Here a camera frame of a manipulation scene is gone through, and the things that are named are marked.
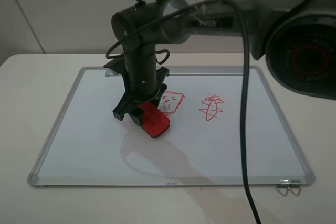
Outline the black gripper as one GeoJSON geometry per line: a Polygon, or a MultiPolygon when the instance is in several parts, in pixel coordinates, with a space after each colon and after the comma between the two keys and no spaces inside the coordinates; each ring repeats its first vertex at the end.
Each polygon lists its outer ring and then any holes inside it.
{"type": "Polygon", "coordinates": [[[115,74],[122,75],[125,92],[118,105],[112,111],[116,119],[122,121],[128,114],[132,121],[142,126],[144,111],[140,106],[151,102],[154,106],[159,105],[167,85],[164,79],[169,75],[166,67],[156,68],[156,60],[130,58],[113,59],[103,66],[115,74]]]}

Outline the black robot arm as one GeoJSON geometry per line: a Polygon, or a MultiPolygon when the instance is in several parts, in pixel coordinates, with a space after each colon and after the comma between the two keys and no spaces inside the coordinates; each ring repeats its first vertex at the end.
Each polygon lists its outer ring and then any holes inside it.
{"type": "Polygon", "coordinates": [[[123,53],[106,53],[106,67],[123,77],[125,92],[113,115],[141,124],[142,105],[158,105],[166,90],[157,69],[158,44],[182,44],[191,35],[243,39],[245,53],[265,57],[285,88],[335,99],[335,0],[138,0],[111,18],[123,53]]]}

